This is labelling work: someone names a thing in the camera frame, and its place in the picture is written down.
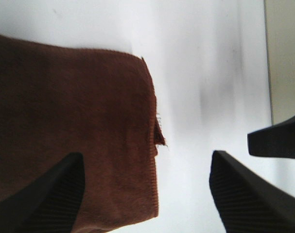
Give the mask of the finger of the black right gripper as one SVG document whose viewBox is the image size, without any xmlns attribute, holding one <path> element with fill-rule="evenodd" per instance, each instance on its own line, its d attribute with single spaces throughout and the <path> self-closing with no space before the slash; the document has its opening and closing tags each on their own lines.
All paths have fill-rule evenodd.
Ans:
<svg viewBox="0 0 295 233">
<path fill-rule="evenodd" d="M 295 159 L 295 116 L 247 135 L 248 152 L 257 157 Z"/>
</svg>

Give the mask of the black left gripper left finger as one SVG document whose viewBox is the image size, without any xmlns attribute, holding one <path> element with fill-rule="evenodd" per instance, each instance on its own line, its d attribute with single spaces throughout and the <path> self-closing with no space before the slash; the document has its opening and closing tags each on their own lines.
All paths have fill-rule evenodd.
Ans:
<svg viewBox="0 0 295 233">
<path fill-rule="evenodd" d="M 81 153 L 70 153 L 0 202 L 0 233 L 70 233 L 85 191 Z"/>
</svg>

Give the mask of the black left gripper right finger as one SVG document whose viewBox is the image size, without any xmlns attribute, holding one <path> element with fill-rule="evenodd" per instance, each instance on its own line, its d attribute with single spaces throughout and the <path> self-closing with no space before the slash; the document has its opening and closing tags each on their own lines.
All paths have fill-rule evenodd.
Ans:
<svg viewBox="0 0 295 233">
<path fill-rule="evenodd" d="M 225 151 L 212 154 L 209 187 L 228 233 L 295 233 L 295 198 Z"/>
</svg>

